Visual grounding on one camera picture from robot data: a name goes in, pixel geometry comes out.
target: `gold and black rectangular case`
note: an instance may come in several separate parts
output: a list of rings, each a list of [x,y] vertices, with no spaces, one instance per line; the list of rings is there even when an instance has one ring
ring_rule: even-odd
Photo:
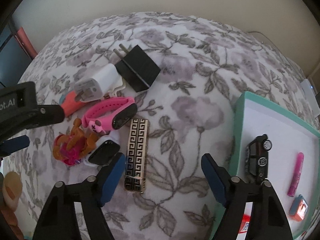
[[[124,188],[126,190],[140,193],[145,190],[145,169],[148,146],[147,134],[147,119],[131,120],[124,179]]]

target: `floral bedsheet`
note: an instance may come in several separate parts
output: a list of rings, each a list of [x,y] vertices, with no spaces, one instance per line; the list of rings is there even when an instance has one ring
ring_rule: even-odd
[[[140,12],[74,26],[41,50],[20,81],[36,83],[39,104],[57,104],[74,82],[116,63],[113,49],[120,43],[139,45],[161,73],[148,91],[137,94],[127,86],[119,93],[135,97],[138,116],[150,120],[150,133],[145,193],[125,191],[122,178],[103,207],[116,240],[204,239],[215,220],[215,200],[199,160],[209,152],[228,166],[234,106],[242,92],[268,98],[319,129],[299,85],[305,77],[294,62],[250,34],[194,16]],[[51,153],[54,138],[68,133],[86,109],[63,123],[23,131],[30,146],[5,158],[4,168],[21,174],[21,200],[34,220],[55,182],[81,182],[99,170],[82,163],[67,167]],[[128,130],[120,130],[124,153]],[[76,209],[87,239],[81,208]]]

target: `toy car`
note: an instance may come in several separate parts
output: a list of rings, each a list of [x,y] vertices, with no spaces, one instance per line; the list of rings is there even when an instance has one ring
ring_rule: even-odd
[[[268,151],[272,143],[268,135],[257,136],[246,148],[244,171],[249,183],[261,184],[268,177]]]

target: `wall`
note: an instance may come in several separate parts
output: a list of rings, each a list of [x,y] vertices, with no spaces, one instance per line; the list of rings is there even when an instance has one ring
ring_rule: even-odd
[[[320,27],[302,0],[24,0],[14,13],[37,51],[59,31],[136,11],[196,15],[258,30],[309,74],[320,55]]]

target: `pink marker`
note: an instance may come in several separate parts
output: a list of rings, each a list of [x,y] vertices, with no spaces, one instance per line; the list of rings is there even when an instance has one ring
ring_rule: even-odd
[[[294,173],[291,181],[290,188],[288,190],[287,195],[289,197],[294,197],[298,184],[300,181],[300,176],[301,176],[301,171],[302,171],[302,165],[303,165],[303,159],[304,159],[304,154],[303,153],[298,153],[297,155],[297,161],[296,161],[296,166],[294,168]]]

